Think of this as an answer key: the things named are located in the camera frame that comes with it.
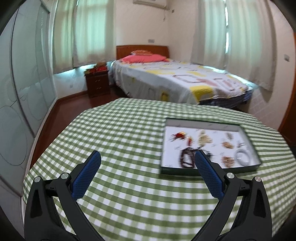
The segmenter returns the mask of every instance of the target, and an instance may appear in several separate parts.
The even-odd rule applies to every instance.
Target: shallow tray
[[[255,171],[261,165],[256,150],[241,126],[168,118],[161,174],[199,175],[194,164],[194,154],[199,149],[212,162],[232,173]]]

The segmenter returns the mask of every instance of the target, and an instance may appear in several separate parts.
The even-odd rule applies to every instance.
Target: screw
[[[234,178],[234,174],[231,173],[231,172],[229,172],[229,173],[227,173],[227,177],[230,178],[230,179],[232,179],[232,178]]]
[[[36,177],[35,179],[34,179],[34,182],[39,182],[41,180],[41,178],[40,177]]]
[[[62,179],[67,179],[68,177],[69,177],[69,174],[66,172],[61,175]]]
[[[261,182],[261,177],[255,177],[256,182]]]

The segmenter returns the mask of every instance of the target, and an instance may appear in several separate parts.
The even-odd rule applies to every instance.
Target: wooden floor
[[[86,92],[75,97],[66,97],[58,100],[50,112],[40,133],[32,157],[31,167],[36,163],[41,154],[54,141],[54,139],[83,111],[99,105],[106,104],[120,97],[127,97],[124,92],[116,87],[111,87],[110,94],[89,98]]]

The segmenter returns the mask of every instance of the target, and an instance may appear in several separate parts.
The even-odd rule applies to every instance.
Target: wooden nightstand
[[[110,94],[108,71],[85,74],[89,97]]]

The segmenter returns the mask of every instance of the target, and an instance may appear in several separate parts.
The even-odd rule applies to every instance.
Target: blue textured pad
[[[199,151],[195,153],[195,165],[211,195],[221,201],[224,197],[223,183],[206,158]]]
[[[96,152],[73,182],[72,198],[82,198],[101,165],[101,154]]]

